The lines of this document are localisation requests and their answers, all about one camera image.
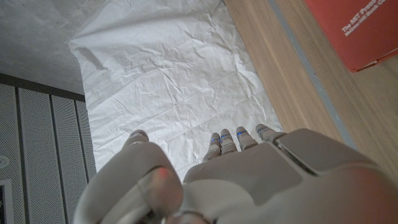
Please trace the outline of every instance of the vent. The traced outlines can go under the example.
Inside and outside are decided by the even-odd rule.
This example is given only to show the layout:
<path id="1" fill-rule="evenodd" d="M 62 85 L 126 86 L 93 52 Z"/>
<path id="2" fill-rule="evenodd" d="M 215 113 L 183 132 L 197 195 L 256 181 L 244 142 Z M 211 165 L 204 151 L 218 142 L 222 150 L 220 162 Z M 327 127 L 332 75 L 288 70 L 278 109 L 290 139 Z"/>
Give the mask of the vent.
<path id="1" fill-rule="evenodd" d="M 80 124 L 81 143 L 83 146 L 83 152 L 85 154 L 84 156 L 86 160 L 88 179 L 90 180 L 96 174 L 96 169 L 86 104 L 84 102 L 76 101 L 76 111 L 78 115 L 78 122 Z"/>
<path id="2" fill-rule="evenodd" d="M 15 88 L 0 84 L 0 99 L 0 156 L 6 156 L 9 159 L 8 166 L 0 169 L 0 179 L 12 180 L 14 223 L 23 224 L 25 223 L 24 191 L 22 188 Z"/>
<path id="3" fill-rule="evenodd" d="M 65 223 L 50 98 L 19 89 L 27 202 L 31 223 Z"/>
<path id="4" fill-rule="evenodd" d="M 58 96 L 51 96 L 51 98 L 65 191 L 65 205 L 68 222 L 73 223 L 77 203 L 87 185 L 75 102 Z"/>

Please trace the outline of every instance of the wooden board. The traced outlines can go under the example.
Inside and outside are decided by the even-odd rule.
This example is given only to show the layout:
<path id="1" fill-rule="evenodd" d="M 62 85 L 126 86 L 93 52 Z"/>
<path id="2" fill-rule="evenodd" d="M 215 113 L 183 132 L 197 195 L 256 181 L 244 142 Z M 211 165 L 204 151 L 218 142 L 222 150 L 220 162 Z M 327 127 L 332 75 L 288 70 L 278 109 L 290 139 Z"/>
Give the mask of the wooden board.
<path id="1" fill-rule="evenodd" d="M 350 73 L 302 1 L 276 1 L 358 150 L 398 179 L 398 57 Z M 269 3 L 226 4 L 285 131 L 307 127 L 341 141 Z"/>
<path id="2" fill-rule="evenodd" d="M 267 2 L 226 3 L 284 131 L 308 128 L 342 141 Z"/>

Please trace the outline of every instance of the red box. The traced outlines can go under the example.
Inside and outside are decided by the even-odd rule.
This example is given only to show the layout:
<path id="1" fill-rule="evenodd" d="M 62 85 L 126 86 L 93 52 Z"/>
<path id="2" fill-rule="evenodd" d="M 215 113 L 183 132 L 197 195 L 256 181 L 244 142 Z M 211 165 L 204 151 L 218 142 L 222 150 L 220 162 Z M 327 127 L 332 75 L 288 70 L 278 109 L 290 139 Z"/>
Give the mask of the red box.
<path id="1" fill-rule="evenodd" d="M 398 54 L 397 0 L 305 0 L 352 72 Z"/>

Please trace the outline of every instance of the robotic hand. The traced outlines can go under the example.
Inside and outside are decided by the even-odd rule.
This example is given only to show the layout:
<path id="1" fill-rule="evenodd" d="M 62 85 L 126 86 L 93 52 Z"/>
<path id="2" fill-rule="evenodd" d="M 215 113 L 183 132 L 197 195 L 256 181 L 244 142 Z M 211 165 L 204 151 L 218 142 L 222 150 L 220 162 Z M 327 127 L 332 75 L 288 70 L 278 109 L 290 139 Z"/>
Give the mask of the robotic hand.
<path id="1" fill-rule="evenodd" d="M 134 131 L 90 181 L 74 223 L 398 223 L 398 190 L 367 157 L 319 133 L 242 127 L 211 135 L 181 184 L 161 148 Z"/>

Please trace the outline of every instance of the white paper sheet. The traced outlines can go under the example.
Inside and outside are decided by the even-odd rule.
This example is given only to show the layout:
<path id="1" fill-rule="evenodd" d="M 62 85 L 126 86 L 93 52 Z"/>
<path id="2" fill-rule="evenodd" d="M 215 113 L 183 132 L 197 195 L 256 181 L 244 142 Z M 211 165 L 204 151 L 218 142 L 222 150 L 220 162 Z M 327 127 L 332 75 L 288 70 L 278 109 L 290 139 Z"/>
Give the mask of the white paper sheet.
<path id="1" fill-rule="evenodd" d="M 258 123 L 282 130 L 223 2 L 108 1 L 69 46 L 97 170 L 135 129 L 161 146 L 180 178 L 213 132 L 243 126 L 258 140 Z"/>

